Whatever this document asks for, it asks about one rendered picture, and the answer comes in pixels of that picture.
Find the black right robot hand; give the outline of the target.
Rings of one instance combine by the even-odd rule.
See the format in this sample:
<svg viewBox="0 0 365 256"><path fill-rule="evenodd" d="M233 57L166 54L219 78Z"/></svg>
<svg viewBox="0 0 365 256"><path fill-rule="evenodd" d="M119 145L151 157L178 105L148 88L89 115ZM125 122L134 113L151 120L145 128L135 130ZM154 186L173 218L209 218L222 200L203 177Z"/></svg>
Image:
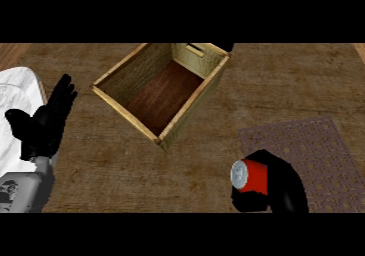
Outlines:
<svg viewBox="0 0 365 256"><path fill-rule="evenodd" d="M268 166L268 195L240 193L233 187L233 205L240 212L271 209L275 214L308 214L305 186L292 164L267 150L258 150L247 159Z"/></svg>

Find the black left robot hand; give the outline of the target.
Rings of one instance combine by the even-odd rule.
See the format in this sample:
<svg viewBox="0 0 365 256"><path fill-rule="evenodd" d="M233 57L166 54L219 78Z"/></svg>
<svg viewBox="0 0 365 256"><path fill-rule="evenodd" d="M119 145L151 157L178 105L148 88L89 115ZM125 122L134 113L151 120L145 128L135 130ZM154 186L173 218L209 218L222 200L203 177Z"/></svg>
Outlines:
<svg viewBox="0 0 365 256"><path fill-rule="evenodd" d="M72 76L64 74L48 103L38 108L33 115L20 109L5 112L13 135L21 141L23 161L32 161L39 156L52 158L57 154L76 97Z"/></svg>

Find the red can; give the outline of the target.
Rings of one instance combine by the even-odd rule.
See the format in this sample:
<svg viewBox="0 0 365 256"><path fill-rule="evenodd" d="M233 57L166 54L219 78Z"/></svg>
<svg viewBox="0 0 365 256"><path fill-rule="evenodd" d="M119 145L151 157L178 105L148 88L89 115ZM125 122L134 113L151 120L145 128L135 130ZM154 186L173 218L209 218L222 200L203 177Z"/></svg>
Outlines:
<svg viewBox="0 0 365 256"><path fill-rule="evenodd" d="M238 160L231 168L231 183L240 193L268 195L268 166L247 158Z"/></svg>

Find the purple patterned placemat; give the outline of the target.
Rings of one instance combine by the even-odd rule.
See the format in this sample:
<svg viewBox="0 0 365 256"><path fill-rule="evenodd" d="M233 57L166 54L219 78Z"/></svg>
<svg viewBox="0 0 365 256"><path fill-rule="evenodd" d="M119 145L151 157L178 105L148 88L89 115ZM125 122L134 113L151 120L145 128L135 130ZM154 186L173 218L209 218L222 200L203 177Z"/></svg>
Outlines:
<svg viewBox="0 0 365 256"><path fill-rule="evenodd" d="M329 116L238 130L241 151L268 150L299 173L312 213L365 213L365 180Z"/></svg>

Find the wooden box basket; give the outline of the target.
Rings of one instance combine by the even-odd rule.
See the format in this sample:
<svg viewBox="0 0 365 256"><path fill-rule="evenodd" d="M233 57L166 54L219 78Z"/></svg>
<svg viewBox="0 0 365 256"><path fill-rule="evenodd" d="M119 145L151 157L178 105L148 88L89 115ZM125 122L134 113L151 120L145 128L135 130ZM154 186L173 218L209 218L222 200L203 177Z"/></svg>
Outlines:
<svg viewBox="0 0 365 256"><path fill-rule="evenodd" d="M144 43L92 84L92 91L169 149L216 89L230 53L212 43Z"/></svg>

